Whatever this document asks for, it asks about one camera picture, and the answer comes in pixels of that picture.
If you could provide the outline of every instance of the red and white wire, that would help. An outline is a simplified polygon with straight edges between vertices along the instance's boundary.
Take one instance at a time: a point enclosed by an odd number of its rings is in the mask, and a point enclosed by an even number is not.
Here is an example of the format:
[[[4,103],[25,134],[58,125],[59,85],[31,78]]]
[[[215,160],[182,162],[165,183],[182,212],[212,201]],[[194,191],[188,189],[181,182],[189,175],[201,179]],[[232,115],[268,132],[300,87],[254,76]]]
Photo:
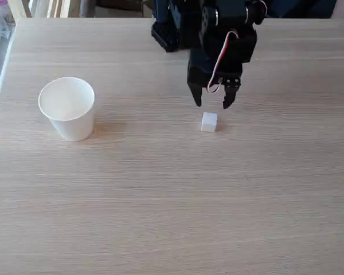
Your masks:
[[[220,54],[219,54],[218,59],[217,59],[217,62],[216,62],[216,64],[215,64],[215,66],[214,66],[213,73],[212,73],[212,77],[210,78],[210,80],[209,80],[209,82],[208,82],[208,86],[206,87],[206,90],[208,91],[208,93],[210,92],[209,89],[210,89],[210,86],[212,86],[212,82],[213,82],[213,80],[214,80],[214,77],[215,77],[215,75],[216,75],[217,69],[218,69],[218,67],[219,67],[219,63],[220,63],[221,60],[223,59],[223,56],[224,56],[224,54],[225,54],[225,51],[227,50],[228,43],[229,43],[229,35],[230,35],[231,33],[233,33],[233,34],[236,36],[237,39],[238,39],[238,37],[239,37],[238,32],[237,32],[236,30],[234,30],[234,29],[233,29],[233,30],[230,30],[229,32],[227,32],[227,35],[225,36],[225,40],[224,40],[224,43],[223,43],[223,47],[222,47],[222,49],[221,49],[221,51],[220,51]]]

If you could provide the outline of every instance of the wire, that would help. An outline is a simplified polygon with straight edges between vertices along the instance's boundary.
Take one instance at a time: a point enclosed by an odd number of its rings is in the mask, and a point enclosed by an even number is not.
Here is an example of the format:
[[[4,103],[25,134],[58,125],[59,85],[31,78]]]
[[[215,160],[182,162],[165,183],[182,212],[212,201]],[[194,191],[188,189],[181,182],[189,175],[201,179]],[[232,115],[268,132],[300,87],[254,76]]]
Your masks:
[[[268,14],[268,6],[266,5],[264,0],[259,0],[265,6],[265,16]]]
[[[227,35],[225,36],[225,40],[224,40],[224,43],[223,43],[223,47],[222,47],[222,49],[221,49],[221,51],[220,51],[220,54],[219,54],[218,59],[217,59],[217,62],[216,62],[216,64],[215,64],[215,66],[214,66],[213,73],[212,73],[212,77],[210,78],[210,80],[209,80],[209,82],[208,82],[208,86],[206,87],[206,90],[208,91],[208,93],[210,92],[209,89],[210,89],[210,86],[212,86],[212,82],[213,82],[214,77],[215,77],[215,75],[216,75],[216,72],[217,72],[219,63],[220,63],[221,60],[223,59],[223,56],[224,56],[224,54],[225,54],[225,51],[227,50],[228,42],[229,42],[229,35],[230,35],[231,33],[233,33],[233,34],[236,36],[237,39],[239,38],[239,34],[238,34],[238,32],[237,32],[235,29],[230,30],[229,32],[227,32]]]

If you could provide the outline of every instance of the wood grain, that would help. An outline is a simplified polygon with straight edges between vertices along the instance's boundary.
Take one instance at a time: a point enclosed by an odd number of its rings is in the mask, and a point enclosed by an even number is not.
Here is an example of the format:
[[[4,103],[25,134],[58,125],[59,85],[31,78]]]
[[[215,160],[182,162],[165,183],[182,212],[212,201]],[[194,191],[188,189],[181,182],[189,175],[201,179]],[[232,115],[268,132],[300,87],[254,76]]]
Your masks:
[[[236,103],[149,19],[21,20],[0,97],[0,274],[344,274],[344,21],[265,20]],[[41,88],[81,77],[86,141]],[[203,111],[218,132],[199,131]]]

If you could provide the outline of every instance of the black robot bracket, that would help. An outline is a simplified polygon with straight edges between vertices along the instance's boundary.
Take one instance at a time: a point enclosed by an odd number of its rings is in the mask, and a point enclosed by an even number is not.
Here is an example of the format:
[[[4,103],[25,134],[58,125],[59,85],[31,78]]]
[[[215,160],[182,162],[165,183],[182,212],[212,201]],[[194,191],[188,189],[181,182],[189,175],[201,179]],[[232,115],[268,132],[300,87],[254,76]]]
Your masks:
[[[253,23],[267,13],[264,0],[154,0],[154,7],[156,41],[167,52],[190,49],[187,84],[196,105],[210,83],[224,86],[223,108],[229,108],[256,46]]]

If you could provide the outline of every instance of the white cube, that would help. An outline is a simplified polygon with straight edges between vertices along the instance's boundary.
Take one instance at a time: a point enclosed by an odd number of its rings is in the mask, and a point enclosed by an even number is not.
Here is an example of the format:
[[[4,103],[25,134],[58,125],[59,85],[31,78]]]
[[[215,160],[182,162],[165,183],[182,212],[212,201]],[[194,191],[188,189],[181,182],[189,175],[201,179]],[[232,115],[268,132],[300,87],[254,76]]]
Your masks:
[[[202,115],[201,130],[214,133],[217,126],[218,114],[204,113]]]

